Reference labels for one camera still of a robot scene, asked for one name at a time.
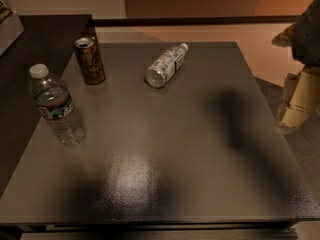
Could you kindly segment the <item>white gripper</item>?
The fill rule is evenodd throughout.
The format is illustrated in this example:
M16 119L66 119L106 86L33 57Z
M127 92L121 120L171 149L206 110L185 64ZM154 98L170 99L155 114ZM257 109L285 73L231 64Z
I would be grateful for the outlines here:
M289 73L276 113L276 131L288 135L298 130L319 104L320 68L305 66L298 74Z

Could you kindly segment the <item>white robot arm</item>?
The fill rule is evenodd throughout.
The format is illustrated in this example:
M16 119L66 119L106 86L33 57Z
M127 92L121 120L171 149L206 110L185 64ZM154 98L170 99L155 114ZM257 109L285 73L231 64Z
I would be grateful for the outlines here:
M320 0L313 0L295 23L272 39L278 47L290 47L294 60L304 65L285 79L275 129L288 135L298 130L320 105Z

